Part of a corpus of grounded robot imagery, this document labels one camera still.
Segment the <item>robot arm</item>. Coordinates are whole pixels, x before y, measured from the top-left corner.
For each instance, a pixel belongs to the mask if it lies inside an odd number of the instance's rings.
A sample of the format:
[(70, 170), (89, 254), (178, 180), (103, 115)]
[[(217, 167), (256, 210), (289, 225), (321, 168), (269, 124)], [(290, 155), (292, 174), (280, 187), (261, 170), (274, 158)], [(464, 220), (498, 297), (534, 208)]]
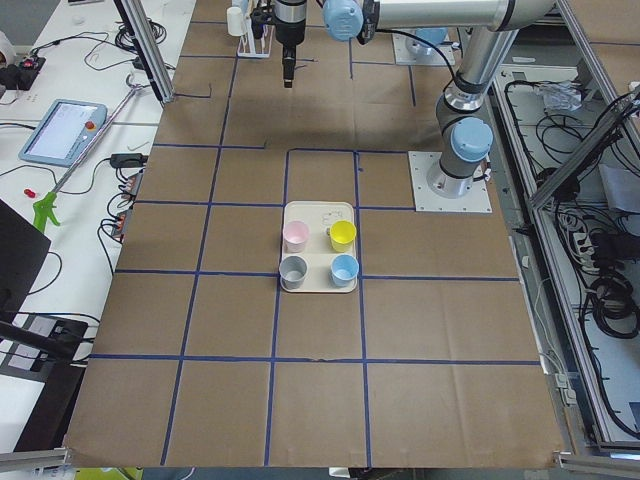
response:
[(443, 151), (427, 173), (437, 195), (466, 195), (474, 172), (493, 143), (491, 128), (476, 117), (498, 67), (520, 29), (544, 17), (550, 1), (325, 1), (324, 26), (337, 41), (371, 41), (377, 33), (420, 27), (469, 27), (472, 34), (459, 68), (436, 106)]
[(430, 44), (440, 47), (447, 39), (448, 29), (446, 27), (421, 27), (411, 31), (411, 34), (417, 39), (406, 38), (407, 50), (418, 58), (427, 58), (435, 55)]

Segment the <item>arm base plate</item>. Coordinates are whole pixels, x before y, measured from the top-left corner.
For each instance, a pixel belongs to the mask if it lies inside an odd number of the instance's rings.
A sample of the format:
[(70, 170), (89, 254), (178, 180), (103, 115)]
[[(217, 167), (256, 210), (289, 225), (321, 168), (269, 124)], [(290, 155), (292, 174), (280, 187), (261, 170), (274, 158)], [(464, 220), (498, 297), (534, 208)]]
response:
[(419, 213), (490, 214), (492, 206), (482, 166), (467, 179), (447, 176), (440, 152), (409, 151), (415, 210)]
[[(404, 29), (404, 32), (411, 34), (411, 31), (415, 29)], [(395, 62), (398, 65), (424, 65), (424, 66), (441, 66), (445, 67), (445, 60), (435, 51), (435, 55), (427, 57), (427, 58), (418, 58), (411, 54), (406, 46), (405, 40), (407, 36), (394, 33), (392, 35), (393, 38), (393, 46), (394, 46), (394, 54), (395, 54)], [(445, 55), (447, 61), (451, 64), (455, 64), (454, 58), (454, 50), (453, 50), (453, 42), (450, 40), (449, 32), (447, 39), (445, 42), (438, 47), (442, 53)]]

